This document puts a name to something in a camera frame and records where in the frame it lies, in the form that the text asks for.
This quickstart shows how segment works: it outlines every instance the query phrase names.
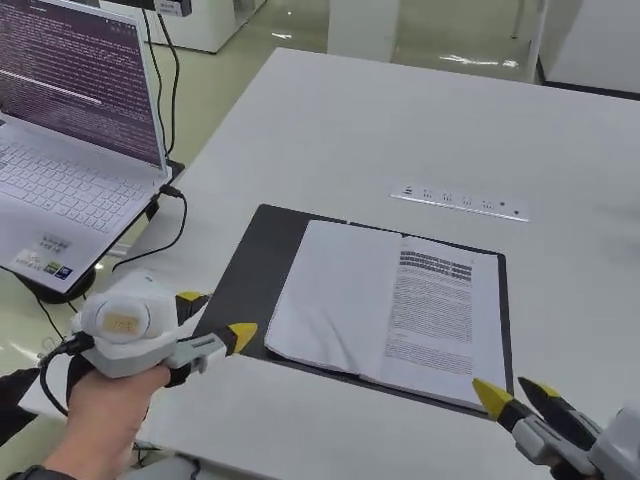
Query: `black sleeve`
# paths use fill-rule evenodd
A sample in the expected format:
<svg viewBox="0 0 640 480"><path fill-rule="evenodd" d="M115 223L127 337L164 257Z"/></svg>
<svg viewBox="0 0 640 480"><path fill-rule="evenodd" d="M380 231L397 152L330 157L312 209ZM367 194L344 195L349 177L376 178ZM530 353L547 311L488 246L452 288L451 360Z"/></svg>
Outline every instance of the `black sleeve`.
<svg viewBox="0 0 640 480"><path fill-rule="evenodd" d="M0 446L36 418L18 407L18 403L38 378L38 373L37 368L30 368L0 378Z"/></svg>
<svg viewBox="0 0 640 480"><path fill-rule="evenodd" d="M22 473L14 473L7 480L76 480L64 473L52 472L40 466L33 466Z"/></svg>

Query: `wrist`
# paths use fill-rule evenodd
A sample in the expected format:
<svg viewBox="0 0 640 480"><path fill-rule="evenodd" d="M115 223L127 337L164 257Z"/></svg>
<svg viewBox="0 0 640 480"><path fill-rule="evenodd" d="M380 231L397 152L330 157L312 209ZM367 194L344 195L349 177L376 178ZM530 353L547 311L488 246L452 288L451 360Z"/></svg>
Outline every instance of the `wrist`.
<svg viewBox="0 0 640 480"><path fill-rule="evenodd" d="M113 460L105 452L75 437L66 437L43 467L76 480L110 480L115 476Z"/></svg>

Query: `black folder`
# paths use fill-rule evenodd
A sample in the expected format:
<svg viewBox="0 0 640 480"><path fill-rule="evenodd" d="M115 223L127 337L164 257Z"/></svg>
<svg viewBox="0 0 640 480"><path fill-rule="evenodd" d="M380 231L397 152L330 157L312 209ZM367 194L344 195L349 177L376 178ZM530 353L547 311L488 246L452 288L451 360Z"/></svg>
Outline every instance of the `black folder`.
<svg viewBox="0 0 640 480"><path fill-rule="evenodd" d="M472 415L484 416L480 412L472 409L369 383L356 375L302 365L267 350L264 346L264 337L267 333L269 321L271 320L276 303L280 297L280 292L289 274L289 269L298 252L302 237L311 220L347 223L345 220L322 217L320 215L288 210L271 205L260 205L231 258L218 287L213 293L195 334L206 334L216 327L229 325L231 323L255 322L258 324L258 333L243 350L243 355L359 385L364 388L389 393L398 397L438 405L450 410ZM356 223L351 223L351 225L374 228ZM502 324L507 390L513 393L513 367L511 361L511 335L505 256L487 250L441 242L431 238L426 239L463 250L497 256L500 281L500 318Z"/></svg>

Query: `laptop screen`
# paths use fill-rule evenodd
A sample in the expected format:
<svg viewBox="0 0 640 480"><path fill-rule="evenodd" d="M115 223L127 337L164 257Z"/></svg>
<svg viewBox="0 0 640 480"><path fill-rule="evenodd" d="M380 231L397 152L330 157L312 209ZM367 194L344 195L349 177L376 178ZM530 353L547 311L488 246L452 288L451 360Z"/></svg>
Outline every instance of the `laptop screen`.
<svg viewBox="0 0 640 480"><path fill-rule="evenodd" d="M2 112L160 166L136 26L0 0Z"/></svg>

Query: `laptop keyboard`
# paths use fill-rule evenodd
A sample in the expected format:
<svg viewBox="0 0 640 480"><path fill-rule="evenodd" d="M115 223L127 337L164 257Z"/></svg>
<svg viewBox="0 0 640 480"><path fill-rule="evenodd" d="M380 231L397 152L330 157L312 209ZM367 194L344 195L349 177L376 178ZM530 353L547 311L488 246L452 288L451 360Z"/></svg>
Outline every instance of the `laptop keyboard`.
<svg viewBox="0 0 640 480"><path fill-rule="evenodd" d="M1 140L0 193L103 233L144 195L139 184Z"/></svg>

